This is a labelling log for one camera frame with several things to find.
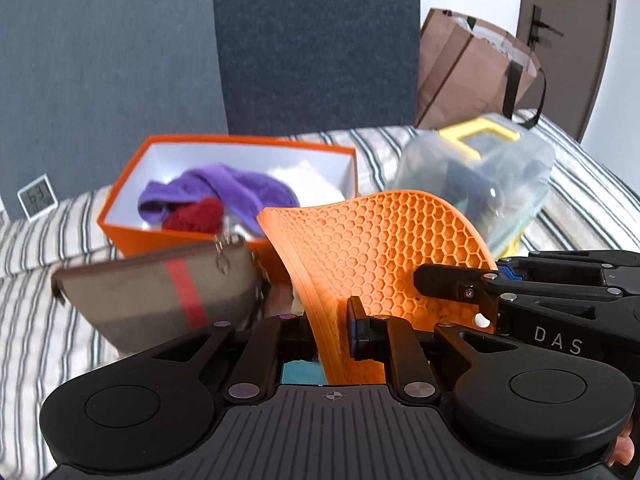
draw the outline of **orange box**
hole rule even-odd
[[[152,228],[138,214],[138,197],[149,180],[169,182],[184,171],[220,162],[238,170],[266,172],[308,161],[345,198],[358,195],[353,148],[273,137],[212,135],[151,136],[116,180],[98,216],[98,225],[125,257],[211,240],[213,236]],[[275,283],[288,282],[284,264],[266,238],[252,240]]]

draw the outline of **door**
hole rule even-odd
[[[532,30],[535,7],[542,24]],[[521,2],[517,36],[532,44],[546,73],[543,113],[578,141],[584,134],[600,86],[613,9],[614,0]],[[518,108],[536,108],[541,92],[542,78],[538,78]]]

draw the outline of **orange silicone mat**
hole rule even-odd
[[[421,297],[425,262],[496,269],[489,249],[452,205],[420,191],[390,191],[309,208],[268,208],[258,222],[296,287],[330,384],[384,382],[381,364],[349,356],[346,301],[403,317],[419,330],[439,321],[471,326],[471,304]]]

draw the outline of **human hand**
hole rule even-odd
[[[635,449],[634,443],[631,440],[631,429],[633,428],[633,419],[628,422],[622,433],[618,435],[616,440],[616,447],[613,449],[613,454],[607,462],[608,466],[614,465],[616,462],[620,462],[622,465],[629,465],[634,457]]]

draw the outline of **bed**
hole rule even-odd
[[[530,110],[515,120],[530,117]],[[522,238],[534,250],[640,251],[640,201],[553,123],[534,131],[553,144],[552,193]],[[297,139],[355,146],[362,194],[382,189],[396,171],[412,127],[307,134]],[[108,188],[66,200],[46,218],[9,222],[0,212],[0,474],[35,480],[54,466],[38,428],[47,395],[72,377],[118,358],[74,310],[53,300],[49,282],[59,266],[118,258],[95,219]]]

